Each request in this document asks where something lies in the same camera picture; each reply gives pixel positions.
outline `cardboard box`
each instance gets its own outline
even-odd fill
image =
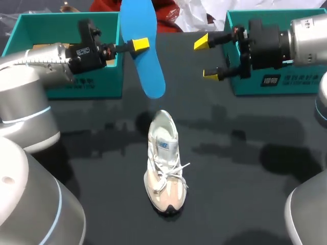
[[[284,31],[290,28],[293,19],[326,12],[326,9],[228,11],[224,31],[231,32],[231,28],[236,25],[243,25],[248,30],[248,22],[253,18],[260,18],[263,25],[278,24],[279,29]],[[227,65],[238,66],[240,64],[240,52],[236,45],[232,42],[224,44],[223,51]],[[231,85],[235,95],[317,93],[320,79],[326,71],[327,66],[322,65],[252,70],[251,78],[231,78]],[[273,82],[266,86],[267,80]]]
[[[78,21],[91,19],[102,31],[102,43],[123,44],[119,12],[22,14],[14,27],[3,56],[56,42],[80,43]],[[120,98],[123,89],[123,57],[107,62],[107,66],[75,76],[76,82],[63,88],[49,89],[50,99]]]

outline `white sneaker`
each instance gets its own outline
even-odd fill
[[[147,194],[160,212],[175,213],[184,204],[186,182],[180,165],[178,133],[172,117],[160,110],[148,135],[148,170],[144,174]]]

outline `black table surface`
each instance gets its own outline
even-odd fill
[[[121,100],[51,102],[61,143],[35,157],[83,205],[86,245],[291,244],[287,196],[325,168],[315,96],[234,96],[228,80],[202,78],[224,59],[219,48],[193,51],[201,35],[158,35],[167,84],[159,100],[145,96],[126,55]],[[159,109],[176,123],[182,165],[191,163],[184,209],[169,218],[143,183],[149,115]]]

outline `robotic arm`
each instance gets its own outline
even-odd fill
[[[149,48],[147,38],[123,45],[103,44],[90,19],[78,23],[81,43],[55,43],[0,58],[0,136],[28,153],[44,150],[60,138],[44,88],[74,82],[74,75],[105,67],[117,53],[138,55]]]
[[[252,19],[248,31],[243,26],[235,26],[231,33],[224,35],[208,33],[195,42],[194,49],[228,42],[237,44],[238,67],[204,70],[204,76],[216,76],[219,81],[235,76],[245,79],[251,77],[251,69],[327,64],[326,25],[326,14],[295,19],[290,29],[283,31],[276,24],[263,26],[260,19]]]
[[[264,27],[260,19],[253,19],[249,21],[249,33],[243,26],[236,26],[232,33],[223,36],[208,33],[195,43],[194,49],[238,42],[238,67],[218,67],[203,72],[204,76],[215,77],[219,81],[234,76],[250,78],[252,69],[327,65],[326,26],[327,14],[295,19],[286,31],[279,30],[277,25]],[[327,73],[320,81],[315,115],[318,122],[327,128]],[[294,245],[327,244],[327,170],[301,184],[289,195],[285,221]]]

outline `shoe insole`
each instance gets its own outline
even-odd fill
[[[134,58],[144,93],[158,99],[166,91],[165,78],[156,52],[157,18],[151,0],[122,0],[121,33],[123,40],[149,39],[150,48]]]
[[[161,138],[161,139],[165,139],[166,141],[170,141],[173,139],[173,137],[170,135],[170,133],[168,132],[167,129],[163,128],[163,127],[158,127],[154,133],[153,133],[153,137],[156,139]]]

